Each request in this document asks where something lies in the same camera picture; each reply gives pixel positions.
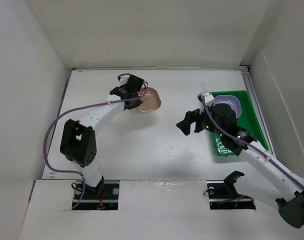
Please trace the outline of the brown square panda plate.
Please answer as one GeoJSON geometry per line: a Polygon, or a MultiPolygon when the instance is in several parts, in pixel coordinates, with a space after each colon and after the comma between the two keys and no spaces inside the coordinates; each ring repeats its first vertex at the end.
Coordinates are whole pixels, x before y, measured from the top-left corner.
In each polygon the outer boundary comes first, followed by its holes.
{"type": "Polygon", "coordinates": [[[162,104],[158,92],[152,87],[147,88],[147,93],[141,98],[141,101],[143,103],[136,109],[143,113],[155,111],[160,108],[162,104]]]}

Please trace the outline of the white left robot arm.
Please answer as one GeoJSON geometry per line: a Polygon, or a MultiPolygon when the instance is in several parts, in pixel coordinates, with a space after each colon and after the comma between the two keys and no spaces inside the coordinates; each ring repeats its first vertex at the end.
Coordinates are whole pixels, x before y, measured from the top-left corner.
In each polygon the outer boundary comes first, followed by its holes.
{"type": "Polygon", "coordinates": [[[116,115],[143,105],[144,95],[148,93],[148,83],[136,75],[123,73],[117,78],[120,85],[109,92],[105,102],[95,106],[86,116],[65,122],[59,148],[83,175],[85,191],[95,199],[104,191],[104,177],[95,163],[96,134],[116,115]]]}

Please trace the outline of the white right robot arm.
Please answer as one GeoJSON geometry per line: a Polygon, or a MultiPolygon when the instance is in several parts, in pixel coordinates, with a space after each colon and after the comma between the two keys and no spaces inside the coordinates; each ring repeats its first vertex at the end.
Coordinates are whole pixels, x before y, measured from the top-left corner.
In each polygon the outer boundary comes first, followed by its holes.
{"type": "Polygon", "coordinates": [[[231,199],[247,196],[277,209],[290,226],[304,226],[304,179],[268,153],[259,140],[237,124],[235,111],[228,104],[207,103],[202,108],[186,112],[177,127],[188,136],[191,124],[195,133],[203,130],[220,137],[223,145],[237,157],[254,167],[270,185],[261,181],[251,183],[249,175],[233,171],[223,179],[223,191],[231,199]]]}

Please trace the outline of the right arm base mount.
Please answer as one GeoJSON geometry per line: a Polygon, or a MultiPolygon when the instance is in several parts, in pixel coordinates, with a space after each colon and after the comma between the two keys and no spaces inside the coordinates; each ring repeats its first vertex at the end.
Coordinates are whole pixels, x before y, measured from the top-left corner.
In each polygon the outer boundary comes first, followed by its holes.
{"type": "Polygon", "coordinates": [[[203,193],[211,210],[256,210],[253,198],[237,193],[234,184],[244,173],[234,171],[223,180],[207,180],[203,193]]]}

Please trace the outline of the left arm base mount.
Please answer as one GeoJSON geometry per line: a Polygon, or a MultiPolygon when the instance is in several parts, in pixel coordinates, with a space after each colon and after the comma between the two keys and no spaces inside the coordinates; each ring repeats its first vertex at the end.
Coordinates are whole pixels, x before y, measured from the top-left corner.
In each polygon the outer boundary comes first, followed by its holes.
{"type": "Polygon", "coordinates": [[[82,211],[116,211],[119,205],[119,181],[108,181],[104,184],[101,195],[96,196],[89,190],[85,190],[80,203],[73,210],[82,211]]]}

